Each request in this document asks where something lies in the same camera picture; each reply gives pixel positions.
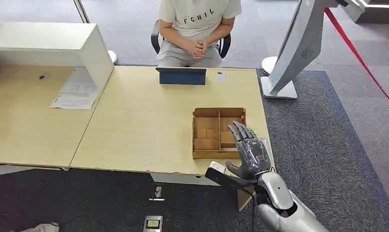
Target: dark gray carpet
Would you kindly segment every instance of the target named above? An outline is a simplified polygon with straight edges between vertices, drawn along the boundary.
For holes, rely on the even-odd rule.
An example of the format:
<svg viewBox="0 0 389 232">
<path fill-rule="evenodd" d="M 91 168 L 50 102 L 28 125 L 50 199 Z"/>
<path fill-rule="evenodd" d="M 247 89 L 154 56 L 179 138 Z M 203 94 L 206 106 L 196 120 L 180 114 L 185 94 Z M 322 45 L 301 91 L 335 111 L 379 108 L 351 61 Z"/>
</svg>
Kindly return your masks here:
<svg viewBox="0 0 389 232">
<path fill-rule="evenodd" d="M 331 232 L 389 232 L 389 199 L 325 72 L 294 82 L 296 101 L 263 99 L 279 173 Z M 165 217 L 164 231 L 249 231 L 250 205 L 220 187 L 166 184 L 150 202 L 148 174 L 29 170 L 0 176 L 0 231 L 93 215 L 111 232 L 142 231 L 145 215 Z M 260 220 L 256 231 L 268 231 Z M 80 218 L 62 232 L 104 231 Z"/>
<path fill-rule="evenodd" d="M 263 99 L 280 175 L 331 231 L 389 231 L 389 198 L 326 73 L 294 84 L 297 100 Z"/>
</svg>

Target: robotic arm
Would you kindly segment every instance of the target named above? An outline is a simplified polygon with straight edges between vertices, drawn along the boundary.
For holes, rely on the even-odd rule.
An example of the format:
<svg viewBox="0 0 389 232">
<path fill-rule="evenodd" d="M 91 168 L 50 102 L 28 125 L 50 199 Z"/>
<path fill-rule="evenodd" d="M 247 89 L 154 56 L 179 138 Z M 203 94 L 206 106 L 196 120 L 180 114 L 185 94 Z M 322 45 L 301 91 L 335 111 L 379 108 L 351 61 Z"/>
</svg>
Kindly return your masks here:
<svg viewBox="0 0 389 232">
<path fill-rule="evenodd" d="M 228 125 L 237 144 L 241 166 L 227 161 L 227 169 L 239 178 L 209 167 L 206 177 L 224 187 L 243 188 L 254 185 L 257 211 L 261 219 L 276 232 L 329 232 L 315 214 L 288 189 L 281 176 L 271 171 L 266 147 L 268 143 L 243 124 Z"/>
</svg>

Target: red cord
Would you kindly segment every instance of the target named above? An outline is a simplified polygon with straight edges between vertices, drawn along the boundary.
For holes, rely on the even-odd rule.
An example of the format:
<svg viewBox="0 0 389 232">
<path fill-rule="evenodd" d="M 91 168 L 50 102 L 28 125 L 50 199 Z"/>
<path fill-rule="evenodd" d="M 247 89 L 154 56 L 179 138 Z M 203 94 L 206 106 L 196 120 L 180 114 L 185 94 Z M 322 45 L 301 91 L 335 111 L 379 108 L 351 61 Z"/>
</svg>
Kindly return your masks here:
<svg viewBox="0 0 389 232">
<path fill-rule="evenodd" d="M 344 30 L 342 29 L 341 25 L 339 25 L 338 21 L 336 20 L 335 16 L 332 14 L 331 10 L 327 7 L 325 8 L 325 14 L 328 16 L 328 18 L 331 20 L 332 24 L 334 25 L 335 29 L 338 31 L 342 39 L 345 41 L 345 43 L 348 45 L 348 47 L 351 49 L 351 51 L 354 53 L 354 55 L 357 57 L 358 61 L 362 64 L 362 66 L 365 68 L 367 73 L 371 76 L 372 80 L 375 82 L 375 84 L 381 89 L 381 91 L 384 93 L 384 95 L 389 100 L 388 94 L 384 91 L 384 89 L 381 87 L 381 85 L 378 83 L 378 81 L 375 79 L 374 75 L 372 75 L 371 71 L 366 66 L 365 62 L 359 55 L 358 51 L 355 49 L 352 42 L 349 40 L 347 35 L 345 34 Z"/>
</svg>

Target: paper sheet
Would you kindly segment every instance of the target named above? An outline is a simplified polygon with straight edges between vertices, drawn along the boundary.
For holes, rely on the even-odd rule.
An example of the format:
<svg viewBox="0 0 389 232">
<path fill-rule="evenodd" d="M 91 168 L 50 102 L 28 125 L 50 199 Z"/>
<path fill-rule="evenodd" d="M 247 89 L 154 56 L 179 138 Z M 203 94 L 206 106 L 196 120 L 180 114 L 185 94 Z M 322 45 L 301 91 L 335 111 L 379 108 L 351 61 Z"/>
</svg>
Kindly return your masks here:
<svg viewBox="0 0 389 232">
<path fill-rule="evenodd" d="M 63 84 L 51 108 L 90 110 L 98 88 L 85 68 L 76 67 Z"/>
</svg>

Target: black cable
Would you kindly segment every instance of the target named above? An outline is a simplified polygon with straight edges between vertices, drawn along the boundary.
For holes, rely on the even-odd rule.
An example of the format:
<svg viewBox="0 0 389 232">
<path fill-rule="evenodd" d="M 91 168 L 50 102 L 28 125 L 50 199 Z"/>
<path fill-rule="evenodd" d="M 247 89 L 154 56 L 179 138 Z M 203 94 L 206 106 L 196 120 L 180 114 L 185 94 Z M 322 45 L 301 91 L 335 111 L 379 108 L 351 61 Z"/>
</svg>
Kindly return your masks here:
<svg viewBox="0 0 389 232">
<path fill-rule="evenodd" d="M 73 221 L 75 221 L 76 219 L 82 218 L 82 217 L 87 217 L 87 218 L 91 218 L 91 219 L 95 220 L 96 222 L 99 223 L 100 226 L 102 226 L 103 228 L 106 229 L 106 232 L 109 232 L 109 227 L 108 227 L 107 224 L 101 222 L 100 220 L 98 220 L 97 218 L 95 218 L 95 217 L 93 217 L 93 216 L 91 216 L 91 215 L 86 215 L 86 214 L 76 216 L 76 217 L 74 217 L 74 218 L 72 218 L 72 219 L 70 219 L 70 220 L 68 220 L 68 221 L 63 222 L 63 223 L 50 222 L 49 224 L 51 224 L 51 225 L 53 225 L 53 226 L 60 226 L 60 227 L 61 227 L 61 226 L 64 226 L 64 225 L 66 225 L 66 224 L 68 224 L 68 223 L 70 223 L 70 222 L 73 222 Z"/>
<path fill-rule="evenodd" d="M 254 232 L 254 220 L 255 220 L 255 217 L 256 217 L 257 200 L 254 197 L 254 195 L 251 192 L 249 192 L 248 190 L 246 190 L 244 188 L 242 188 L 241 190 L 246 192 L 246 193 L 248 193 L 251 196 L 252 200 L 253 200 L 253 207 L 252 207 L 252 212 L 251 212 L 251 229 L 250 229 L 250 232 Z"/>
</svg>

